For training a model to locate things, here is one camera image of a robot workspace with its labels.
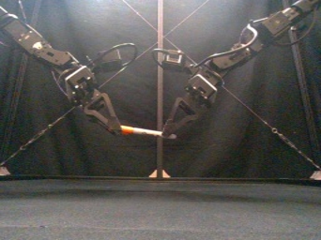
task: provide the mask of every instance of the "vertical pole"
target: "vertical pole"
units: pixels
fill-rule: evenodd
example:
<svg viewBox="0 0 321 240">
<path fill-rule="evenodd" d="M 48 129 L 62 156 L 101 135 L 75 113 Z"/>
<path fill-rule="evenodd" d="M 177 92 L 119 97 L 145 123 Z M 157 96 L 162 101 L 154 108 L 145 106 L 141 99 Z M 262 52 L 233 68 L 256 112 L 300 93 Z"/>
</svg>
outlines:
<svg viewBox="0 0 321 240">
<path fill-rule="evenodd" d="M 289 0 L 284 0 L 282 2 L 284 2 L 284 8 L 288 8 L 290 6 Z M 298 39 L 297 34 L 293 30 L 289 31 L 289 37 L 290 37 L 290 42 L 294 42 Z M 316 124 L 315 124 L 315 119 L 313 119 L 313 110 L 312 110 L 312 100 L 310 100 L 310 95 L 309 95 L 306 74 L 305 74 L 302 56 L 301 56 L 298 44 L 292 45 L 292 53 L 293 53 L 293 61 L 294 61 L 294 65 L 296 65 L 301 98 L 302 98 L 302 103 L 304 103 L 304 107 L 305 107 L 308 131 L 309 131 L 309 137 L 310 137 L 312 156 L 313 156 L 316 162 L 320 163 L 321 150 L 320 150 L 320 144 L 319 144 L 319 139 L 317 139 L 317 130 L 316 130 Z"/>
<path fill-rule="evenodd" d="M 32 16 L 30 20 L 30 25 L 34 27 L 38 23 L 38 17 L 39 17 L 39 11 L 42 7 L 42 2 L 43 0 L 36 0 L 35 5 L 34 5 L 34 10 L 32 10 Z M 26 14 L 24 14 L 24 9 L 22 2 L 19 1 L 19 6 L 22 9 L 22 13 L 24 16 L 24 21 L 26 19 Z M 7 159 L 8 158 L 8 151 L 10 151 L 10 146 L 11 146 L 11 137 L 12 137 L 12 129 L 14 129 L 14 123 L 15 123 L 15 118 L 16 118 L 16 110 L 18 110 L 18 105 L 19 105 L 19 98 L 20 98 L 20 93 L 23 89 L 23 83 L 24 83 L 24 78 L 26 78 L 26 72 L 27 72 L 27 66 L 28 66 L 28 60 L 30 57 L 26 53 L 23 53 L 22 61 L 20 61 L 20 67 L 19 67 L 19 72 L 18 72 L 18 77 L 14 83 L 12 87 L 12 98 L 10 99 L 10 113 L 6 119 L 6 128 L 4 128 L 4 137 L 3 137 L 3 145 L 2 145 L 2 152 L 0 152 L 0 158 Z"/>
<path fill-rule="evenodd" d="M 158 48 L 163 49 L 163 0 L 158 0 Z M 163 129 L 163 69 L 158 66 L 157 72 L 157 130 Z M 157 178 L 163 178 L 163 139 L 157 138 Z"/>
</svg>

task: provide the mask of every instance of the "black cable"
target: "black cable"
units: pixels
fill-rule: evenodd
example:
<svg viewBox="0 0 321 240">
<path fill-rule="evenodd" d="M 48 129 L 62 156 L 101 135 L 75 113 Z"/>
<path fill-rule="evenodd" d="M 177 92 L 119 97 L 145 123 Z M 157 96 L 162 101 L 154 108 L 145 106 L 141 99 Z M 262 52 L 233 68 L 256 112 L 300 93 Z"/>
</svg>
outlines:
<svg viewBox="0 0 321 240">
<path fill-rule="evenodd" d="M 131 60 L 122 65 L 122 68 L 126 67 L 126 66 L 129 66 L 129 65 L 134 62 L 134 60 L 137 59 L 137 54 L 138 54 L 138 49 L 137 49 L 137 46 L 135 46 L 134 43 L 122 43 L 122 44 L 119 44 L 119 45 L 115 45 L 115 46 L 114 46 L 113 48 L 110 48 L 109 50 L 99 52 L 98 58 L 94 59 L 92 61 L 90 61 L 88 67 L 92 67 L 94 64 L 95 64 L 95 62 L 98 62 L 98 61 L 99 61 L 109 53 L 111 53 L 114 50 L 119 50 L 119 49 L 123 49 L 123 48 L 127 48 L 127 47 L 133 47 L 133 48 L 134 48 L 134 55 L 133 55 Z"/>
<path fill-rule="evenodd" d="M 153 50 L 151 50 L 153 60 L 154 60 L 154 62 L 157 63 L 157 65 L 158 65 L 161 68 L 163 68 L 163 65 L 158 62 L 158 59 L 157 59 L 157 57 L 155 57 L 155 54 L 157 54 L 157 53 L 169 54 L 170 52 L 169 52 L 169 50 L 165 50 L 165 49 L 153 49 Z"/>
<path fill-rule="evenodd" d="M 257 40 L 257 37 L 258 37 L 258 33 L 256 31 L 256 29 L 252 27 L 252 24 L 248 25 L 248 29 L 253 32 L 253 39 L 250 40 L 250 42 L 244 45 L 241 48 L 237 48 L 232 51 L 228 51 L 228 52 L 222 52 L 222 53 L 216 53 L 214 55 L 210 55 L 206 59 L 203 59 L 197 65 L 195 67 L 201 67 L 202 65 L 205 65 L 205 63 L 208 61 L 210 61 L 212 59 L 217 58 L 217 57 L 221 57 L 221 56 L 225 56 L 225 55 L 230 55 L 230 54 L 234 54 L 234 53 L 238 53 L 240 51 L 245 50 L 246 48 L 249 48 L 249 46 L 253 44 L 253 42 Z"/>
</svg>

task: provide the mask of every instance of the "pole base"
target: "pole base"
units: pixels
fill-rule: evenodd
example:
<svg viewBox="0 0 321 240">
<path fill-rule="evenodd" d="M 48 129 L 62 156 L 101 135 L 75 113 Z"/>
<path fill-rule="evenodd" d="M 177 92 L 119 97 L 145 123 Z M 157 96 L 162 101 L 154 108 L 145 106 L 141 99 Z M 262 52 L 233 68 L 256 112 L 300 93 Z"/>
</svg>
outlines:
<svg viewBox="0 0 321 240">
<path fill-rule="evenodd" d="M 310 176 L 313 180 L 321 180 L 321 171 L 315 171 L 313 175 Z"/>
<path fill-rule="evenodd" d="M 0 176 L 7 176 L 7 175 L 11 175 L 7 167 L 0 167 Z"/>
</svg>

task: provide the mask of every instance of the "black fabric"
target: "black fabric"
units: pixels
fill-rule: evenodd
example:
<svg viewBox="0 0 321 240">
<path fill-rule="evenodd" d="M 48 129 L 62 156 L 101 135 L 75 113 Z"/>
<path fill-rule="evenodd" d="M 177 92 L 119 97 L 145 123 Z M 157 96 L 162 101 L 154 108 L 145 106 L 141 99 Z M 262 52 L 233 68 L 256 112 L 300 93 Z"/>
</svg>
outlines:
<svg viewBox="0 0 321 240">
<path fill-rule="evenodd" d="M 19 14 L 15 4 L 0 2 Z M 111 46 L 133 42 L 139 54 L 157 43 L 157 1 L 48 1 L 40 9 L 36 29 L 58 50 L 72 53 L 83 64 L 87 57 Z M 28 16 L 34 1 L 24 2 Z M 282 9 L 280 1 L 209 1 L 165 3 L 165 46 L 174 45 L 194 61 L 226 51 L 237 42 L 250 19 Z M 320 23 L 304 42 L 316 123 L 320 123 Z M 2 113 L 11 105 L 12 50 L 2 46 Z M 113 74 L 98 75 L 103 83 Z M 185 95 L 189 76 L 165 73 L 165 121 L 177 97 Z M 312 155 L 292 49 L 269 47 L 225 79 L 226 87 Z M 105 84 L 123 125 L 157 128 L 157 65 L 151 51 Z M 31 59 L 24 80 L 10 153 L 46 128 L 71 105 L 51 76 L 51 70 Z M 309 177 L 313 167 L 272 134 L 270 129 L 218 88 L 209 113 L 165 140 L 165 170 L 171 176 Z M 157 168 L 157 142 L 151 137 L 111 136 L 91 123 L 80 109 L 10 163 L 12 173 L 147 176 Z"/>
</svg>

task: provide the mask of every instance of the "diagonal cable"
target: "diagonal cable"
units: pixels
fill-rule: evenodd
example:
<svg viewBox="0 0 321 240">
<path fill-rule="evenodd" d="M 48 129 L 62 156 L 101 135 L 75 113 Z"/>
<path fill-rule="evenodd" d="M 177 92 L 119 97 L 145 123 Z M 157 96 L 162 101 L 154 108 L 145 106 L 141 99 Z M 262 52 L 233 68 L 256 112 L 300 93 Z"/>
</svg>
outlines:
<svg viewBox="0 0 321 240">
<path fill-rule="evenodd" d="M 134 11 L 134 13 L 141 17 L 141 19 L 147 23 L 147 25 L 157 31 L 155 27 L 153 24 L 147 21 L 147 19 L 143 17 L 143 15 L 138 12 L 138 10 L 130 5 L 130 3 L 126 0 L 122 0 L 125 4 L 129 6 L 129 8 Z"/>
<path fill-rule="evenodd" d="M 194 15 L 194 13 L 209 3 L 210 0 L 208 0 L 194 11 L 193 13 L 182 20 L 179 24 L 177 24 L 173 29 L 169 31 L 169 33 L 165 35 L 165 37 L 185 23 L 185 21 Z"/>
</svg>

